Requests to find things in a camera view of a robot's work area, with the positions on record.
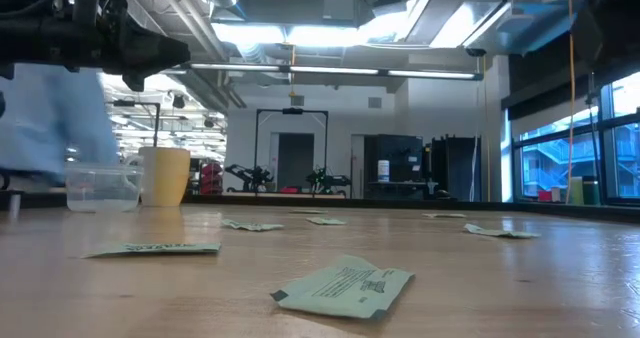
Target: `window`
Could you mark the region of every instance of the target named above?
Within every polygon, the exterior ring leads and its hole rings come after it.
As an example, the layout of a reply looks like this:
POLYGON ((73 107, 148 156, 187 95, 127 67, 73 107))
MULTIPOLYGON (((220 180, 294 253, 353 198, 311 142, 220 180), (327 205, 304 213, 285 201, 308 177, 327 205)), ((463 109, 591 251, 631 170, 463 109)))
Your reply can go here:
MULTIPOLYGON (((593 152, 591 134, 582 134, 573 138, 572 177, 596 175, 593 152)), ((549 191, 553 187, 567 187, 569 138, 524 146, 521 160, 524 196, 537 197, 541 190, 549 191)))
MULTIPOLYGON (((591 115, 593 116, 593 122, 598 121, 598 107, 591 107, 591 115)), ((571 124, 571 117, 562 118, 559 121, 553 122, 551 124, 547 124, 546 126, 542 126, 538 129, 534 129, 527 133, 521 134, 520 139, 530 139, 535 137, 541 137, 543 135, 562 132, 564 130, 569 129, 569 125, 571 124)), ((573 115, 573 126, 581 127, 584 125, 591 124, 589 109, 585 109, 573 115)))
POLYGON ((640 129, 629 124, 614 129, 618 196, 640 198, 640 129))
POLYGON ((614 117, 637 112, 640 106, 640 72, 614 82, 611 88, 614 117))

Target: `doorway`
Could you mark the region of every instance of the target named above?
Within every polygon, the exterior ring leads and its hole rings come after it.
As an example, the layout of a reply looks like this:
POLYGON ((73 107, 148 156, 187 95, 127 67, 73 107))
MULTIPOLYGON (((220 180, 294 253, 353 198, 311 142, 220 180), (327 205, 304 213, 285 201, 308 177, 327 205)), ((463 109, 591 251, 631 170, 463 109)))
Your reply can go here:
POLYGON ((313 134, 280 133, 278 189, 309 186, 305 178, 313 171, 313 145, 313 134))

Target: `wooden table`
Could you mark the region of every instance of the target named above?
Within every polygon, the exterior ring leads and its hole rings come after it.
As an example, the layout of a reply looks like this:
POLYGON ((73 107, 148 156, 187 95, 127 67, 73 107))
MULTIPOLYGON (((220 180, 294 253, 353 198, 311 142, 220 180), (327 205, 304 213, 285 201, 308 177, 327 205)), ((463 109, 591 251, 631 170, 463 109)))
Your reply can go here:
POLYGON ((638 337, 640 229, 532 214, 183 206, 92 215, 0 214, 0 337, 638 337), (220 220, 285 230, 221 229, 220 220), (462 232, 538 232, 504 240, 462 232), (221 242, 216 256, 80 259, 110 242, 221 242), (341 254, 416 274, 379 323, 277 307, 270 292, 341 254))

